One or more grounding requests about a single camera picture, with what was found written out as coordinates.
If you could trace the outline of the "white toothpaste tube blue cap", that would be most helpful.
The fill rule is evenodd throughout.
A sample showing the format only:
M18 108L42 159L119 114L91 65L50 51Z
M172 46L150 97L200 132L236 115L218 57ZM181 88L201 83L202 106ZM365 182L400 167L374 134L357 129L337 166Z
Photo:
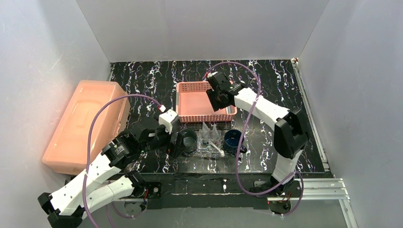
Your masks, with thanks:
M210 128L205 122L202 123L201 136L202 142L208 144L210 141Z

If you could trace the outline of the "dark blue mug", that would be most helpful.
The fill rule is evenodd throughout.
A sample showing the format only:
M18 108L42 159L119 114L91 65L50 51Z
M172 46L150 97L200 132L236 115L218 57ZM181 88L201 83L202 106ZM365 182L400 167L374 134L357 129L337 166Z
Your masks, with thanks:
M241 141L240 153L247 152L246 146L243 145L244 138L241 138L241 134L242 132L236 129L231 129L225 133L223 140L223 150L226 153L235 156L237 153L239 141Z

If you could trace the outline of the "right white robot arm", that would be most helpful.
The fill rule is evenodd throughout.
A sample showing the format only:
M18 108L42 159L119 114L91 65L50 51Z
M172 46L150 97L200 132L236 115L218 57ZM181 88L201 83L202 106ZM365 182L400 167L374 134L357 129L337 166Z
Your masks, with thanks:
M297 161L309 140L304 113L279 106L243 83L232 83L222 72L207 73L206 79L211 86L206 94L214 111L232 105L248 111L274 131L273 146L278 155L270 181L273 189L284 188L292 181Z

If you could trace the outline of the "clear textured oval tray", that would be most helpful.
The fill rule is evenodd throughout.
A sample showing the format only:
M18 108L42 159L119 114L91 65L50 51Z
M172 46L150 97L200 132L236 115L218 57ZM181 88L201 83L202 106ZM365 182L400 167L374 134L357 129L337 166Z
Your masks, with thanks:
M241 138L241 131L236 129L221 130L217 126L209 130L196 131L196 150L191 156L203 158L235 157Z

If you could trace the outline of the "clear textured acrylic holder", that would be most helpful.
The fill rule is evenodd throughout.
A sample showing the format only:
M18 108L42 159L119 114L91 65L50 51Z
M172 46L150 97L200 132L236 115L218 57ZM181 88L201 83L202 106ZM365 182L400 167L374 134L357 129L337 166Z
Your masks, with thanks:
M223 148L222 148L223 135L222 135L221 131L218 130L218 132L219 132L219 135L220 135L220 139L217 142L213 142L213 143L223 150ZM220 154L217 152L217 150L214 149L210 145L210 142L211 142L211 129L210 129L210 141L209 141L208 144L204 144L202 142L202 137L201 136L202 136L202 131L200 130L197 133L197 151L202 153L203 155L208 154L208 155L221 157Z

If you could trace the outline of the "pink perforated plastic basket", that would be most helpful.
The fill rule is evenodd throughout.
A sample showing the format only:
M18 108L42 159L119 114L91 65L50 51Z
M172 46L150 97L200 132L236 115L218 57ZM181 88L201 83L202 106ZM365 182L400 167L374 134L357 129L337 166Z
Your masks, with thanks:
M176 85L176 112L182 123L230 122L238 110L229 106L214 111L206 91L211 86L206 81L179 82Z

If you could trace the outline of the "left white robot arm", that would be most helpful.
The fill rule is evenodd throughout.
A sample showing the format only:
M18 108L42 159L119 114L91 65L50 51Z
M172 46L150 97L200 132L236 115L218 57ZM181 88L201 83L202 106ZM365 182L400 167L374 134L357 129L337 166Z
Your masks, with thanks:
M155 186L147 183L139 172L125 173L107 185L104 182L138 160L142 153L163 147L168 155L178 157L183 152L184 138L184 131L168 133L163 125L123 131L64 187L38 197L50 226L77 228L84 219L91 218L92 212L129 196L143 198L142 209L145 209L147 197Z

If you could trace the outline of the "white toothbrush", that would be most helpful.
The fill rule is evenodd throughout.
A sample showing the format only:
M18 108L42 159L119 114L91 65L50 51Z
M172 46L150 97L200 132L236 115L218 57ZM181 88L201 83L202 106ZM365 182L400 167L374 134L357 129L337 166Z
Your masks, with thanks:
M217 150L217 152L220 154L221 157L225 156L225 152L224 150L222 150L221 148L219 148L217 145L215 145L213 142L210 142L210 145Z

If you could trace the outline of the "dark green mug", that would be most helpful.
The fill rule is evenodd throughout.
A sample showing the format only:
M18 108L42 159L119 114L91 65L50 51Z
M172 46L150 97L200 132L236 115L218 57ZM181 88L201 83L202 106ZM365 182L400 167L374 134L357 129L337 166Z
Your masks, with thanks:
M190 154L197 149L197 134L192 129L183 129L181 130L183 135L183 153Z

